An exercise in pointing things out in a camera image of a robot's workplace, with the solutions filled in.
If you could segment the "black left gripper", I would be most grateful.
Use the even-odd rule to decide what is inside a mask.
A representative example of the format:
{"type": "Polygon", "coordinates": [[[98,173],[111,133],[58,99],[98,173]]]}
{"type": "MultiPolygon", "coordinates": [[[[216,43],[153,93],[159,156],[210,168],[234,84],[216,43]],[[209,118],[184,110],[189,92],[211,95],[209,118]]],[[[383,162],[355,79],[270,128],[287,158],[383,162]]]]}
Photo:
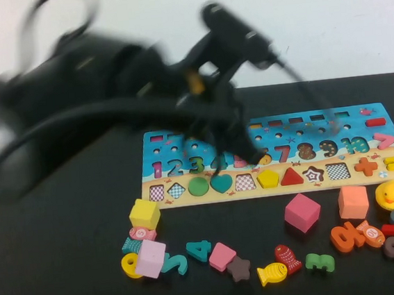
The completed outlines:
{"type": "Polygon", "coordinates": [[[172,69],[183,74],[189,84],[191,95],[186,97],[186,103],[197,99],[211,104],[211,112],[217,113],[219,108],[224,108],[233,114],[225,124],[196,119],[182,139],[182,146],[186,146],[191,137],[212,144],[216,154],[214,176],[228,166],[224,152],[233,151],[247,164],[255,166],[265,155],[245,129],[243,105],[237,100],[236,88],[231,83],[232,76],[243,63],[243,58],[229,56],[186,60],[172,65],[172,69]]]}

